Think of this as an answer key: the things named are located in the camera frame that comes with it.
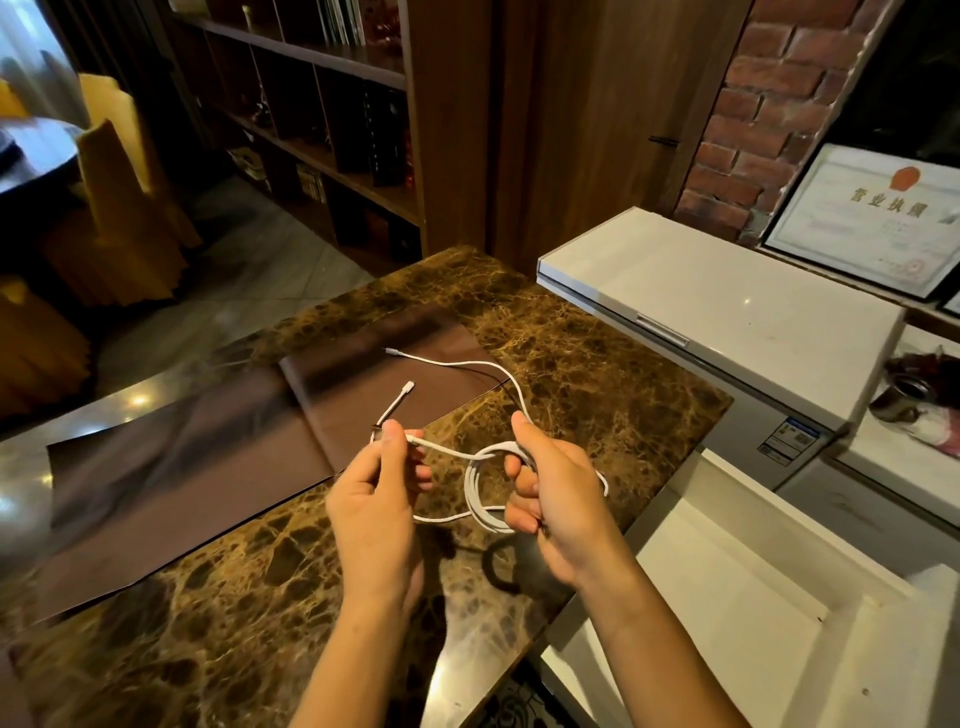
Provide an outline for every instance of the marble countertop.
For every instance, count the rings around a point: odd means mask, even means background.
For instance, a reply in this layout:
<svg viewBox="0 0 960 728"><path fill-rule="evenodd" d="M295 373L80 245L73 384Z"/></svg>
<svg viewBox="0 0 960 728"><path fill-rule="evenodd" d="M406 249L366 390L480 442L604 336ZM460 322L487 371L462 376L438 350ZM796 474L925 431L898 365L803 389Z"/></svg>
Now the marble countertop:
<svg viewBox="0 0 960 728"><path fill-rule="evenodd" d="M327 484L280 504L119 594L31 623L29 566L45 539L45 446L117 425L233 373L335 340L415 303L459 317L524 387L535 422L575 442L629 525L730 405L698 377L471 248L453 248L0 444L0 635L44 725L283 726L336 619L341 574ZM473 452L512 439L503 387L430 425ZM430 452L424 515L464 510L462 461ZM506 499L498 469L486 502ZM391 724L458 725L569 594L535 541L466 519L420 527L427 586L404 646Z"/></svg>

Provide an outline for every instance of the bookshelf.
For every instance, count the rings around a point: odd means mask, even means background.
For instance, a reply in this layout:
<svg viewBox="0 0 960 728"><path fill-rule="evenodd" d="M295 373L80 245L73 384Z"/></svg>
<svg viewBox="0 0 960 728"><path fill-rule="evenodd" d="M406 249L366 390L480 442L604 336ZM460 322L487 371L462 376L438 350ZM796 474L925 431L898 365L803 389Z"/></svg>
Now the bookshelf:
<svg viewBox="0 0 960 728"><path fill-rule="evenodd" d="M374 275L453 245L484 249L492 0L396 0L391 48L326 42L324 8L352 0L206 0L203 14L156 1L194 117L217 149L255 152L257 189ZM384 138L386 164L371 155Z"/></svg>

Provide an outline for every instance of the sheer curtain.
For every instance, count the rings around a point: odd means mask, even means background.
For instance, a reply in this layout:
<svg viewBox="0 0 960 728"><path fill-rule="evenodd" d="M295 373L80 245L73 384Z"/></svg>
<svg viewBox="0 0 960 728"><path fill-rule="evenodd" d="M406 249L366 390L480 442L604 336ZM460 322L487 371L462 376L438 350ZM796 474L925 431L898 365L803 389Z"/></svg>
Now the sheer curtain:
<svg viewBox="0 0 960 728"><path fill-rule="evenodd" d="M36 0L0 0L0 78L31 114L85 126L77 75Z"/></svg>

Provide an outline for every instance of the brick wall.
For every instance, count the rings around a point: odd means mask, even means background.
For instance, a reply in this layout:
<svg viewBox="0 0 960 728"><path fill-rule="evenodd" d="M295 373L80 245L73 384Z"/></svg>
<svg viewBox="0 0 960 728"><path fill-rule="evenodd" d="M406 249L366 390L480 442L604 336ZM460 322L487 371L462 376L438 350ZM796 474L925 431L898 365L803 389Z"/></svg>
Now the brick wall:
<svg viewBox="0 0 960 728"><path fill-rule="evenodd" d="M756 0L674 217L755 245L891 0Z"/></svg>

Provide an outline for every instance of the yellow chair cover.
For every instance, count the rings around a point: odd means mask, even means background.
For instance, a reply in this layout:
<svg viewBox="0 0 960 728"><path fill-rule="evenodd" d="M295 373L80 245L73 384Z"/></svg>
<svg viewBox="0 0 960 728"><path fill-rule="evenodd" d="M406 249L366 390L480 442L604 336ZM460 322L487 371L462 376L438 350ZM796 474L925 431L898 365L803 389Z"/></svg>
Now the yellow chair cover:
<svg viewBox="0 0 960 728"><path fill-rule="evenodd" d="M41 250L85 305L173 298L186 261L109 121L77 137L89 209L72 210Z"/></svg>
<svg viewBox="0 0 960 728"><path fill-rule="evenodd" d="M0 277L0 418L80 391L90 344L23 280Z"/></svg>
<svg viewBox="0 0 960 728"><path fill-rule="evenodd" d="M154 142L136 110L136 102L110 76L80 74L80 89L91 126L109 119L133 165L140 187L159 207L179 242L187 248L203 243L190 218L174 199L170 183L160 165Z"/></svg>
<svg viewBox="0 0 960 728"><path fill-rule="evenodd" d="M0 79L0 116L30 116L16 91L3 79Z"/></svg>

